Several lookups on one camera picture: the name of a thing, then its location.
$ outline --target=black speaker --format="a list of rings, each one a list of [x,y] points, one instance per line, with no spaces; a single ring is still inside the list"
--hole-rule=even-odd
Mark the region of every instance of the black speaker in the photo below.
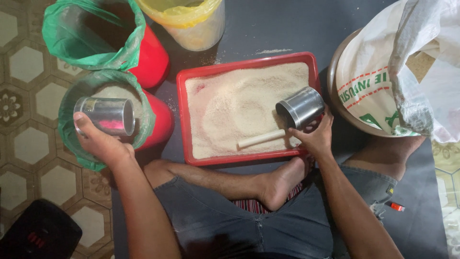
[[[0,240],[0,259],[69,259],[81,235],[63,210],[35,200]]]

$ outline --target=denim shorts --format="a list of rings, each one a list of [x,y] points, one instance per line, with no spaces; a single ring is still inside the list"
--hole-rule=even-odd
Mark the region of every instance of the denim shorts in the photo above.
[[[341,166],[369,206],[380,215],[396,180],[377,172]],[[154,189],[171,220],[184,258],[240,258],[248,253],[280,253],[303,259],[345,256],[333,238],[321,183],[311,183],[278,211],[255,214],[219,193],[180,177]]]

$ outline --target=hand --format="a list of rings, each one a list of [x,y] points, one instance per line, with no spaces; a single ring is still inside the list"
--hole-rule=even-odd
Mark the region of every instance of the hand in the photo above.
[[[113,168],[125,159],[134,159],[134,149],[130,144],[123,144],[119,137],[110,136],[94,126],[88,116],[82,112],[74,114],[74,123],[85,133],[85,137],[76,133],[83,149],[96,156]]]
[[[326,105],[324,109],[324,117],[319,123],[319,126],[312,133],[304,133],[302,131],[289,128],[289,132],[298,138],[305,145],[307,150],[314,156],[318,157],[325,152],[331,153],[331,139],[332,139],[332,122],[334,116]]]

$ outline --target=man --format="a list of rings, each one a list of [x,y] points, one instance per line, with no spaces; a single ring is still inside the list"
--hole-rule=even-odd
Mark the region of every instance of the man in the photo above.
[[[315,184],[284,204],[305,178],[295,157],[273,172],[233,175],[156,160],[144,172],[129,144],[99,131],[81,112],[75,123],[85,150],[112,170],[126,214],[130,257],[328,258],[331,227]],[[335,225],[352,258],[402,258],[377,216],[424,137],[374,138],[337,165],[331,153],[333,116],[328,108],[316,130],[289,132],[316,158]],[[258,199],[269,214],[255,214],[229,200]]]

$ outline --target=yellow plastic bag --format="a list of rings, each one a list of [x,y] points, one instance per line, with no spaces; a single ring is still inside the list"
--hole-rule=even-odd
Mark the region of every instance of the yellow plastic bag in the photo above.
[[[163,26],[186,29],[205,21],[222,0],[136,0],[150,18]]]

